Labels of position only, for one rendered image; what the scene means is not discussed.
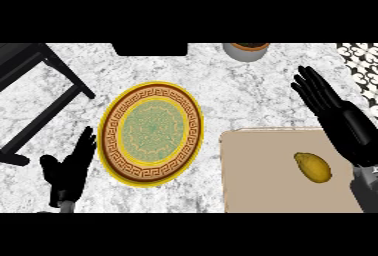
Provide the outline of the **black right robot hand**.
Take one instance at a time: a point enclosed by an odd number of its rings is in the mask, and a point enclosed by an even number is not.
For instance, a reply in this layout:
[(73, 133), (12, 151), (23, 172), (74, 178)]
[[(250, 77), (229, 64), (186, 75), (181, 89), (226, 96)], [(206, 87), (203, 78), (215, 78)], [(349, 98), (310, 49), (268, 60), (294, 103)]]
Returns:
[(378, 165), (378, 128), (358, 106), (340, 98), (310, 66), (299, 67), (291, 87), (318, 117), (341, 156), (355, 166)]

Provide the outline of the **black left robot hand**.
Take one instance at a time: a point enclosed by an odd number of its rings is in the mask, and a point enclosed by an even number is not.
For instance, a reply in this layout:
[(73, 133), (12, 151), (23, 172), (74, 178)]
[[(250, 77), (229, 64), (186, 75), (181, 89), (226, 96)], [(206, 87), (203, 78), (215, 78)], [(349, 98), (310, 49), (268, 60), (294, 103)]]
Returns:
[(88, 126), (62, 162), (52, 155), (40, 157), (45, 180), (52, 185), (49, 205), (54, 208), (61, 208), (65, 202), (76, 203), (82, 197), (95, 150), (96, 135)]

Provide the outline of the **yellow lemon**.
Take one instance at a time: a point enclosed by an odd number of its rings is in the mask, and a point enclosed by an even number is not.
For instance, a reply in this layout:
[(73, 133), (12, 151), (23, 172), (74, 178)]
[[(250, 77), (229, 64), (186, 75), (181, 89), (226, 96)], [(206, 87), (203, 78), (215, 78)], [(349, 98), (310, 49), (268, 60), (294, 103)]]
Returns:
[(315, 183), (325, 183), (333, 177), (331, 167), (327, 161), (312, 153), (297, 152), (294, 154), (302, 173)]

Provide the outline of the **ornate gold-rimmed patterned plate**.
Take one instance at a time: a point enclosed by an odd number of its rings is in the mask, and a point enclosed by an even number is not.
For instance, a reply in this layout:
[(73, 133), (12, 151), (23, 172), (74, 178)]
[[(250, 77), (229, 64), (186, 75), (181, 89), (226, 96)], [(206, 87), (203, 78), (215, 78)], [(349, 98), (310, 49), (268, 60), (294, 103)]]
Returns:
[(179, 85), (145, 82), (110, 104), (98, 128), (99, 158), (114, 178), (154, 187), (182, 174), (198, 155), (204, 116)]

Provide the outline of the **beige tray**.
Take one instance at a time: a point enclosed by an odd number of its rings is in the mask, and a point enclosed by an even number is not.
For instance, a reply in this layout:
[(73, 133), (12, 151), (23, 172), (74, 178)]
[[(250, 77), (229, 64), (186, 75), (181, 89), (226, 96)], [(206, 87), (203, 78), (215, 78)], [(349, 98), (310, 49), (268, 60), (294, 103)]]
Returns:
[[(350, 212), (361, 206), (350, 190), (353, 167), (322, 129), (241, 129), (220, 136), (225, 211)], [(294, 154), (313, 153), (333, 177), (312, 182)]]

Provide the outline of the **black and white patterned mat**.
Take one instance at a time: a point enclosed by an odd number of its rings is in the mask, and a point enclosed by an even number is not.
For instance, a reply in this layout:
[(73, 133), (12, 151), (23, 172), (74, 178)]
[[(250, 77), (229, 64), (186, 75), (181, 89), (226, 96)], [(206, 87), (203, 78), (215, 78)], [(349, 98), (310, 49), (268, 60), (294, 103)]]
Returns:
[(337, 51), (378, 119), (378, 43), (339, 43)]

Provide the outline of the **grey pot with brown rim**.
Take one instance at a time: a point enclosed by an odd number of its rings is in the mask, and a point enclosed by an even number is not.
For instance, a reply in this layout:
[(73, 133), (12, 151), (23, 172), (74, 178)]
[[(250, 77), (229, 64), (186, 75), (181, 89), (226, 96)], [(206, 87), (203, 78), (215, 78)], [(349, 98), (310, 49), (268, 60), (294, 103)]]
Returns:
[(254, 62), (257, 61), (266, 54), (269, 48), (269, 44), (265, 44), (260, 47), (248, 48), (237, 43), (225, 43), (223, 50), (229, 57), (241, 62)]

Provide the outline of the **black rectangular appliance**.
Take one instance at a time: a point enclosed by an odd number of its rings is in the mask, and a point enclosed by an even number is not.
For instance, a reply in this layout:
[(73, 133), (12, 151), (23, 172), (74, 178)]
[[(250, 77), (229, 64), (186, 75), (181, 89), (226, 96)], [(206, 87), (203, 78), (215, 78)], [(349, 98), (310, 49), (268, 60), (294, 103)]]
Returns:
[(114, 43), (113, 47), (120, 56), (185, 56), (186, 43)]

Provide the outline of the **black frame stand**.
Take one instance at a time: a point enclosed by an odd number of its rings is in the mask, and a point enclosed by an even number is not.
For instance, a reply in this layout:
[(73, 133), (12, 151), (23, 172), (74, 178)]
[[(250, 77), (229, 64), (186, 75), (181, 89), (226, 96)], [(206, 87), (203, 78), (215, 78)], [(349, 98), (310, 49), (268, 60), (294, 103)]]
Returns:
[(51, 43), (15, 47), (20, 72), (5, 81), (0, 65), (0, 169), (21, 168), (43, 154), (71, 153), (95, 104), (85, 60), (95, 48), (85, 43)]

